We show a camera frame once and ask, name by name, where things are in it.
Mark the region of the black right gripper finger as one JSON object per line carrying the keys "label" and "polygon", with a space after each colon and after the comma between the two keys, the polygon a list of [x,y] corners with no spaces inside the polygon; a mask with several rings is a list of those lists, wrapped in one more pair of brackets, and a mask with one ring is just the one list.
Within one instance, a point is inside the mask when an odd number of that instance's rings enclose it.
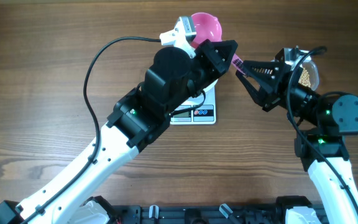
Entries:
{"label": "black right gripper finger", "polygon": [[256,103],[257,105],[264,107],[266,102],[266,96],[267,96],[267,92],[262,88],[259,87],[259,89],[257,90],[247,79],[246,76],[241,73],[240,71],[236,71],[236,77],[239,79],[239,81],[243,84],[243,86],[246,88],[248,94],[250,95],[250,97],[252,98],[252,100],[254,101],[254,103]]}
{"label": "black right gripper finger", "polygon": [[248,77],[253,78],[267,93],[276,93],[285,74],[291,66],[281,62],[258,62],[244,60],[242,70]]}

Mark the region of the pink plastic measuring scoop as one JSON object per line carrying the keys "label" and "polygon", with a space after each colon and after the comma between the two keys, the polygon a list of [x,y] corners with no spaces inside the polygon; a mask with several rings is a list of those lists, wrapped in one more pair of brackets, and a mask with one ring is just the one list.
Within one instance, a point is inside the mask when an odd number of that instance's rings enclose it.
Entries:
{"label": "pink plastic measuring scoop", "polygon": [[[209,40],[210,42],[222,42],[223,31],[217,17],[206,12],[197,12],[193,14],[191,18],[196,29],[196,37],[190,44],[194,49],[197,49],[198,46],[205,40]],[[238,44],[236,45],[236,49],[232,50],[234,52],[234,55],[232,56],[231,64],[236,68],[239,73],[241,73],[242,75],[246,75],[240,70],[240,68],[236,64],[236,62],[242,63],[242,60],[235,53],[237,48]],[[199,59],[201,60],[200,66],[202,68],[212,68],[212,64],[207,62],[205,58],[202,59],[201,56],[199,56]]]}

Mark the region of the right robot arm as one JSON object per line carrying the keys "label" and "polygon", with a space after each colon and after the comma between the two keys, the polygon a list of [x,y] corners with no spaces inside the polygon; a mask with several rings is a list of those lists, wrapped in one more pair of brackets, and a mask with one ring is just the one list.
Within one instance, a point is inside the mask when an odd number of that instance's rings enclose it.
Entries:
{"label": "right robot arm", "polygon": [[358,96],[343,91],[320,95],[299,83],[303,64],[326,53],[284,48],[270,62],[234,57],[236,76],[266,112],[280,106],[296,131],[295,154],[314,183],[330,223],[358,223],[358,190],[346,136],[358,135]]}

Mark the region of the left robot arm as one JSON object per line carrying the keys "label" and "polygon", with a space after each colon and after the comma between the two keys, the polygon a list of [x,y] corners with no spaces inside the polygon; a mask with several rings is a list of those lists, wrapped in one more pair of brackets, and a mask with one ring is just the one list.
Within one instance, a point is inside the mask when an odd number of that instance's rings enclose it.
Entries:
{"label": "left robot arm", "polygon": [[180,105],[205,93],[229,69],[237,42],[199,44],[190,56],[164,47],[145,79],[114,106],[86,149],[39,191],[0,203],[0,223],[67,223],[80,205],[118,168],[133,160],[170,125]]}

